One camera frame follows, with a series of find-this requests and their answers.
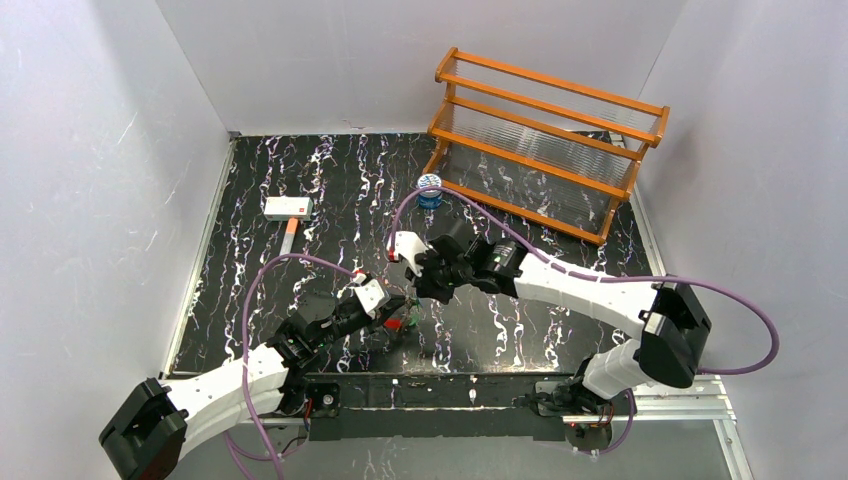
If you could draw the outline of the metal key organizer red handle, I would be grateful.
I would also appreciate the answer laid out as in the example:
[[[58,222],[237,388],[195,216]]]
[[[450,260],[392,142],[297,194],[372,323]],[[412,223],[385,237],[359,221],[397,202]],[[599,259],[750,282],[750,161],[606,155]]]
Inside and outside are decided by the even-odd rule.
[[[404,335],[415,329],[422,318],[421,301],[417,297],[408,297],[404,304],[385,321],[383,327],[391,335]]]

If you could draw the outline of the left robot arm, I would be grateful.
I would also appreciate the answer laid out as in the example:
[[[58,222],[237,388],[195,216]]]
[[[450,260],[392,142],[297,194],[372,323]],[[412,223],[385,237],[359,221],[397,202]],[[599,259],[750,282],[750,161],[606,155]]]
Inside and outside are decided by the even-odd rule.
[[[137,384],[101,431],[98,442],[122,479],[164,479],[207,440],[278,410],[286,391],[319,353],[361,329],[383,325],[407,303],[403,294],[343,301],[308,298],[274,334],[240,359],[199,376]]]

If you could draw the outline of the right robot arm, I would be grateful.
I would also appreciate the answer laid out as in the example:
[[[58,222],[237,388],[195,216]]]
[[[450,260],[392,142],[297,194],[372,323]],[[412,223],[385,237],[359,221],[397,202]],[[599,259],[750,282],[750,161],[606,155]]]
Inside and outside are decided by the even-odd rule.
[[[685,285],[599,274],[516,238],[489,242],[467,225],[428,240],[400,231],[391,256],[405,262],[420,298],[447,304],[457,288],[470,285],[487,294],[564,307],[622,331],[623,344],[581,363],[569,387],[572,396],[609,400],[656,383],[688,388],[711,330]]]

